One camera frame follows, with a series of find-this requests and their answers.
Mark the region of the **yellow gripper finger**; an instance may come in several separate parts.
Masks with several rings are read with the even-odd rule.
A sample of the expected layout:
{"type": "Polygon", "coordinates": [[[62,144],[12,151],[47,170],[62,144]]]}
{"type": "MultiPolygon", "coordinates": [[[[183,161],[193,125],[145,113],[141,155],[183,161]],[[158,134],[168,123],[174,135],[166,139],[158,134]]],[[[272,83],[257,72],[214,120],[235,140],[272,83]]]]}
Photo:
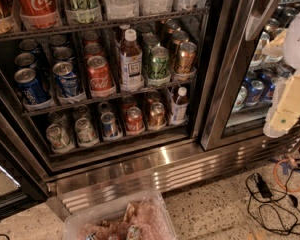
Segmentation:
{"type": "Polygon", "coordinates": [[[262,49],[262,53],[269,56],[282,56],[286,34],[287,30],[283,29],[269,44],[262,49]]]}
{"type": "Polygon", "coordinates": [[[263,133],[271,138],[282,137],[300,118],[300,70],[291,77],[279,77],[268,110],[263,133]]]}

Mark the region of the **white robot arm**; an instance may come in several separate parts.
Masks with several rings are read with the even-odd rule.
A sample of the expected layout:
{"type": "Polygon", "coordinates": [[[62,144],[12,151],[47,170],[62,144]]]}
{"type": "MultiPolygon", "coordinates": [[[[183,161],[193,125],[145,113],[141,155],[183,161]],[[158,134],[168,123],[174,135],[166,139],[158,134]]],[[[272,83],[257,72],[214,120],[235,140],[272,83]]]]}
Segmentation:
{"type": "Polygon", "coordinates": [[[287,134],[300,118],[300,13],[287,30],[283,55],[295,73],[288,79],[280,77],[276,84],[263,127],[263,133],[271,138],[287,134]]]}

